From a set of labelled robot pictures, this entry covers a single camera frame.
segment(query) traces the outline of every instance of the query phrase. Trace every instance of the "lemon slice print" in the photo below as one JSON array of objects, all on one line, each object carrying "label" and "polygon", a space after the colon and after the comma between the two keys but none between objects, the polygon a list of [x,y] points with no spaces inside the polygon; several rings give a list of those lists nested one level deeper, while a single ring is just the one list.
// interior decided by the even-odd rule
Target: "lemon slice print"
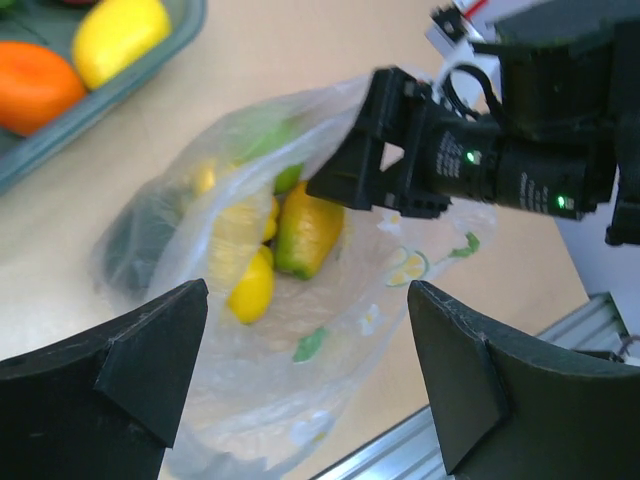
[{"label": "lemon slice print", "polygon": [[407,261],[398,267],[387,282],[387,287],[404,287],[413,280],[420,280],[429,271],[429,262],[422,252],[413,252]]},{"label": "lemon slice print", "polygon": [[385,262],[385,268],[387,270],[393,270],[394,268],[398,268],[409,259],[409,250],[405,247],[398,247],[396,250],[389,255],[387,261]]}]

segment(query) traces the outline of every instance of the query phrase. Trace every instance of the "orange fruit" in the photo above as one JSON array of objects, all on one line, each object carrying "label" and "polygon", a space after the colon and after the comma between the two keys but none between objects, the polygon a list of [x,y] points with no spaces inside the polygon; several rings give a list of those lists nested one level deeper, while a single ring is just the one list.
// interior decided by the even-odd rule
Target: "orange fruit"
[{"label": "orange fruit", "polygon": [[0,42],[0,127],[28,136],[82,100],[87,91],[57,53],[24,42]]}]

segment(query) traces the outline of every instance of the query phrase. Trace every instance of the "wooden table surface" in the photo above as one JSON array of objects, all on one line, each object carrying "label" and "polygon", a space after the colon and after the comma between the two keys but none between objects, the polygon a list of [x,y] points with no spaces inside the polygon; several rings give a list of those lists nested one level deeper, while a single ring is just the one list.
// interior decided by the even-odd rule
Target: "wooden table surface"
[{"label": "wooden table surface", "polygon": [[[434,0],[211,0],[196,41],[0,202],[0,358],[109,318],[84,271],[91,240],[147,179],[226,112],[381,65],[435,75]],[[500,209],[493,243],[436,284],[536,333],[587,297],[550,218]],[[309,478],[428,402],[408,321],[334,432],[287,476]]]}]

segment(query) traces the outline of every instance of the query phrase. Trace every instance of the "plastic bag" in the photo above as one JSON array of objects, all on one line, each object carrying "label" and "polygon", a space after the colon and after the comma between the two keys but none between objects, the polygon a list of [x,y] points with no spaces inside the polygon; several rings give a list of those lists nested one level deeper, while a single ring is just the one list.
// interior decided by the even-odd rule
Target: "plastic bag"
[{"label": "plastic bag", "polygon": [[304,460],[383,354],[410,281],[433,279],[494,231],[493,209],[465,201],[435,221],[346,211],[320,272],[307,281],[278,275],[265,317],[237,321],[226,301],[261,245],[276,178],[299,164],[308,178],[331,156],[368,85],[357,77],[221,118],[138,192],[96,247],[94,271],[123,312],[207,280],[207,327],[166,454],[178,478],[280,478]]}]

